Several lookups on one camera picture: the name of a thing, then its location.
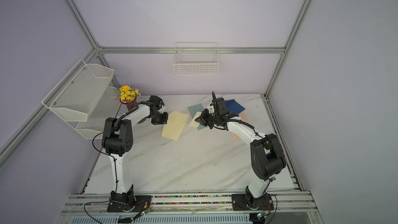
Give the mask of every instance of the yellow envelope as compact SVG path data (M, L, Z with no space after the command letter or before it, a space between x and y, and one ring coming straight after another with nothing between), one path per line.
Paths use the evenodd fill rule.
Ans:
M185 127L189 115L172 111L169 113L167 124L163 125L162 137L177 141Z
M202 112L196 112L195 116L193 116L193 119L191 120L191 123L189 123L190 127L198 127L199 122L196 122L195 119L199 117L202 114Z
M241 112L239 114L239 117L241 117L244 122L248 123L248 119L246 117L246 114ZM232 135L232 140L240 140L240 137L238 137L235 133L231 132L231 135Z

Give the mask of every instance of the wire basket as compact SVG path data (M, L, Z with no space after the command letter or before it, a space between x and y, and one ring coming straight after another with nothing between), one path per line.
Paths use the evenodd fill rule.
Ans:
M87 121L113 78L114 70L99 64L86 64L48 105L63 121Z
M105 120L109 117L115 117L121 103L115 87L107 87L105 93L87 121L82 121L77 124L75 130L80 133L85 139L93 139L97 134L104 131ZM102 134L98 135L96 139L102 138Z
M217 47L176 47L173 69L175 75L218 74Z

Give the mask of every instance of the ventilation grille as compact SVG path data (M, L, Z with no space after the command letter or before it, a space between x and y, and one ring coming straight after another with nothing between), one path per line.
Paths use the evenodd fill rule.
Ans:
M126 217L133 218L134 215L121 215L117 218L112 216L98 215L93 216L101 223L117 223L117 220ZM97 223L89 216L75 216L71 224ZM206 223L206 224L251 224L249 214L231 213L231 214L149 214L135 220L135 223Z
M118 217L112 216L109 217L107 215L93 215L93 218L95 218L97 221L105 224L105 223L117 223ZM70 224L83 224L83 223L98 223L94 221L90 216L74 216L72 220L70 221Z

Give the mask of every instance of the flower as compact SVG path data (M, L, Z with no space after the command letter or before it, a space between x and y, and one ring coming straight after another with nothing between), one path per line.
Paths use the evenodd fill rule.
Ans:
M131 90L131 87L130 86L122 86L121 88L119 88L119 90L126 93Z
M124 103L128 103L125 101L134 101L138 95L141 96L140 92L138 89L131 89L130 86L122 86L117 90L118 93L120 93L120 100L122 100Z

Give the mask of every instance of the red wire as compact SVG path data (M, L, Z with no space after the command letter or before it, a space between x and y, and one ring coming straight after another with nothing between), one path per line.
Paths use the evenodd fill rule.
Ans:
M270 211L270 212L271 212L271 208L269 207L268 203L267 203L267 202L264 202L264 203L265 203L265 205L267 206L267 208L268 208L268 211Z

